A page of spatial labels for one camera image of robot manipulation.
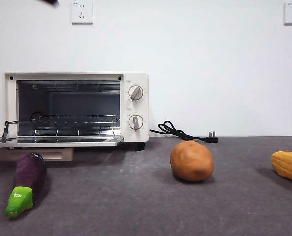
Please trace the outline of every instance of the brown potato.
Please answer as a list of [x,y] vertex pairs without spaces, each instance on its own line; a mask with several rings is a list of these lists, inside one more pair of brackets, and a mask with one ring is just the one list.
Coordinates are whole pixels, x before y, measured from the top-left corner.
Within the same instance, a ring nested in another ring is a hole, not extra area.
[[174,147],[170,156],[170,163],[175,175],[190,181],[202,181],[213,173],[213,158],[202,144],[195,141],[180,142]]

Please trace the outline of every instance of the oven foot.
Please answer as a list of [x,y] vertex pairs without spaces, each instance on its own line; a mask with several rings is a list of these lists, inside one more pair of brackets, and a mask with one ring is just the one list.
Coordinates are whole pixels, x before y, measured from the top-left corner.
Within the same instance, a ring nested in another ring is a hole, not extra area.
[[145,143],[137,143],[137,151],[145,150]]

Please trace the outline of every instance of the white toaster oven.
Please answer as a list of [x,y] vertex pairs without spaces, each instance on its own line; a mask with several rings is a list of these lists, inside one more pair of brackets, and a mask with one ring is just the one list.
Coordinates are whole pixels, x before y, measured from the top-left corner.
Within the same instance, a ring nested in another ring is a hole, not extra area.
[[149,138],[143,72],[6,73],[0,148],[141,145]]

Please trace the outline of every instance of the green eggplant stem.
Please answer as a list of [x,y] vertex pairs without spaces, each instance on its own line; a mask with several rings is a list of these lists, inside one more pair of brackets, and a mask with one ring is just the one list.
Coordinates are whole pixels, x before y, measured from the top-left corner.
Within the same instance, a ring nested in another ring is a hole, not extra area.
[[15,187],[8,199],[8,206],[6,208],[6,215],[9,218],[16,218],[23,211],[32,208],[33,206],[33,192],[28,187]]

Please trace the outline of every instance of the purple eggplant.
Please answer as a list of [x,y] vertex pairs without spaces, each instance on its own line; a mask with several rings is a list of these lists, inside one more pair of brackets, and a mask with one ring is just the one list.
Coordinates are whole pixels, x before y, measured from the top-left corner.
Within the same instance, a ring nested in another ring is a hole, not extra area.
[[43,157],[36,153],[21,156],[16,165],[14,188],[5,211],[10,218],[33,207],[33,201],[39,195],[47,173]]

